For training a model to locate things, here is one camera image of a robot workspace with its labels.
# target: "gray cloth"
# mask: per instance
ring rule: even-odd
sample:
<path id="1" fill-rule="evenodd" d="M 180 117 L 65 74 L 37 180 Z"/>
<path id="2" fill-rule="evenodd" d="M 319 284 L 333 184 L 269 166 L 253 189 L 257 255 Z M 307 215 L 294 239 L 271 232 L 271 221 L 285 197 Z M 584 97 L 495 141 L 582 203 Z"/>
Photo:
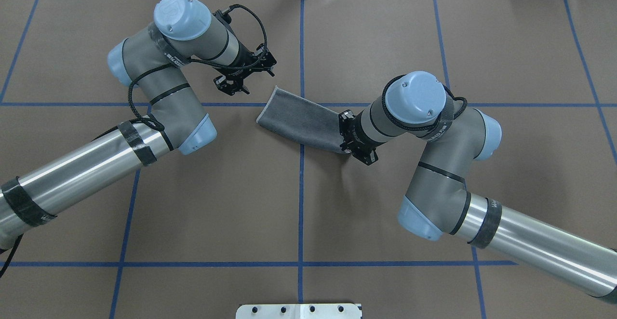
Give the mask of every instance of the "gray cloth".
<path id="1" fill-rule="evenodd" d="M 344 153 L 338 113 L 278 87 L 256 122 L 297 143 Z"/>

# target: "white object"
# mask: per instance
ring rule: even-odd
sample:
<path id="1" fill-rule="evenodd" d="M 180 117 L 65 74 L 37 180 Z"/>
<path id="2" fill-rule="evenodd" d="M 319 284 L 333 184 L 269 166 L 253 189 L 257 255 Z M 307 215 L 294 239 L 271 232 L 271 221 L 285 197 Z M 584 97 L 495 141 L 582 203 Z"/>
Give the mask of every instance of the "white object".
<path id="1" fill-rule="evenodd" d="M 242 305 L 236 311 L 236 319 L 362 319 L 362 305 Z"/>

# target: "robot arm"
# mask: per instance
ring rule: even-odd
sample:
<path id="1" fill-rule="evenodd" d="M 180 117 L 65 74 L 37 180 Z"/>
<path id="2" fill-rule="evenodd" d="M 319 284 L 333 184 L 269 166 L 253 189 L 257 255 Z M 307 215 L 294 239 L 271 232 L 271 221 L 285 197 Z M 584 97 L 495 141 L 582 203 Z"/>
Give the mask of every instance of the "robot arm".
<path id="1" fill-rule="evenodd" d="M 467 191 L 472 161 L 492 155 L 501 128 L 444 88 L 433 75 L 412 72 L 391 80 L 358 116 L 350 111 L 339 115 L 342 148 L 367 165 L 377 160 L 377 146 L 405 132 L 428 142 L 403 198 L 399 223 L 429 240 L 443 232 L 459 236 L 617 303 L 615 251 Z"/>
<path id="2" fill-rule="evenodd" d="M 243 79 L 249 74 L 272 75 L 276 64 L 265 41 L 252 53 L 234 36 L 228 15 L 234 7 L 245 8 L 234 5 L 213 15 L 198 0 L 161 0 L 154 23 L 110 51 L 114 76 L 129 94 L 138 83 L 152 112 L 144 118 L 134 110 L 136 120 L 2 185 L 0 253 L 24 232 L 168 152 L 178 148 L 187 155 L 214 140 L 216 129 L 180 68 L 189 62 L 214 66 L 224 75 L 215 80 L 218 88 L 233 95 L 247 93 Z"/>

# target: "white mounting plate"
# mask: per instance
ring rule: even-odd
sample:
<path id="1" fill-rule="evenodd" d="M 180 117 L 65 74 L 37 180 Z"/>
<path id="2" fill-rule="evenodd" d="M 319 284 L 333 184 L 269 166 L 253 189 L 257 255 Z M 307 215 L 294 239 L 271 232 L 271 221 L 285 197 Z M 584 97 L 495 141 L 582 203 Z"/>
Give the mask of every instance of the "white mounting plate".
<path id="1" fill-rule="evenodd" d="M 361 304 L 242 305 L 236 319 L 362 319 Z"/>

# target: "light blue joint cap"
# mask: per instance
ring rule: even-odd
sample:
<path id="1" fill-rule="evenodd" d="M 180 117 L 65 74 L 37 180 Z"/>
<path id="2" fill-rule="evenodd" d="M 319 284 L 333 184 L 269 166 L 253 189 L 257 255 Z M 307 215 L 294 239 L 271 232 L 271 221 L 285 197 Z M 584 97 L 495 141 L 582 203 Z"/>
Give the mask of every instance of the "light blue joint cap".
<path id="1" fill-rule="evenodd" d="M 386 91 L 386 107 L 407 124 L 423 124 L 435 119 L 445 106 L 445 90 L 434 75 L 415 71 L 393 82 Z"/>
<path id="2" fill-rule="evenodd" d="M 439 240 L 443 234 L 435 224 L 428 220 L 428 218 L 414 206 L 407 196 L 403 196 L 403 203 L 399 211 L 399 224 L 405 227 L 410 233 L 428 240 Z"/>
<path id="3" fill-rule="evenodd" d="M 484 120 L 484 146 L 480 154 L 476 156 L 476 160 L 486 160 L 493 155 L 493 152 L 497 148 L 499 148 L 502 136 L 501 125 L 497 120 L 482 113 L 479 109 L 475 110 L 480 112 Z"/>
<path id="4" fill-rule="evenodd" d="M 109 70 L 112 71 L 112 75 L 118 78 L 122 84 L 125 86 L 130 86 L 133 80 L 131 80 L 131 77 L 129 77 L 128 73 L 126 73 L 124 59 L 122 58 L 122 48 L 124 47 L 124 42 L 126 42 L 126 40 L 128 40 L 128 38 L 122 40 L 122 42 L 118 43 L 114 49 L 109 51 L 109 54 L 107 54 L 107 66 L 109 66 Z"/>
<path id="5" fill-rule="evenodd" d="M 154 23 L 173 40 L 194 40 L 210 27 L 212 14 L 198 0 L 161 0 L 154 7 Z"/>
<path id="6" fill-rule="evenodd" d="M 215 138 L 216 128 L 214 128 L 212 120 L 210 120 L 210 115 L 206 114 L 195 130 L 191 132 L 191 135 L 180 144 L 178 149 L 183 155 L 187 156 L 211 141 L 214 141 Z"/>

